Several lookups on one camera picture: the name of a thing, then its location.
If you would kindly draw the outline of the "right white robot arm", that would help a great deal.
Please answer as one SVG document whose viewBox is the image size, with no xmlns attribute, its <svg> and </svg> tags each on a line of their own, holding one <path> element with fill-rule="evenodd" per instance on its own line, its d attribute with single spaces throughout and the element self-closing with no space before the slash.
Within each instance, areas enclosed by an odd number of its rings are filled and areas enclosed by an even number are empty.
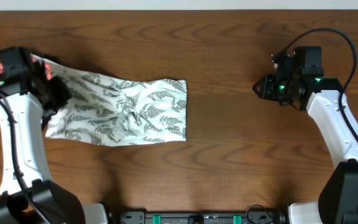
<svg viewBox="0 0 358 224">
<path fill-rule="evenodd" d="M 340 81 L 324 76 L 321 47 L 296 47 L 273 55 L 272 62 L 276 72 L 253 91 L 282 106 L 298 103 L 319 128 L 334 165 L 317 201 L 289 205 L 287 223 L 358 223 L 358 124 Z"/>
</svg>

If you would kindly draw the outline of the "white fern print dress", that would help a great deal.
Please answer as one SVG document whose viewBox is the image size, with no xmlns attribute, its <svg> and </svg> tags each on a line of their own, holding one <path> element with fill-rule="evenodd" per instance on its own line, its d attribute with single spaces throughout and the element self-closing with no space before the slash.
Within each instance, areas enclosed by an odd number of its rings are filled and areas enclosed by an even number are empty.
<svg viewBox="0 0 358 224">
<path fill-rule="evenodd" d="M 138 82 L 77 70 L 33 55 L 71 98 L 53 115 L 45 135 L 101 146 L 186 140 L 186 80 Z"/>
</svg>

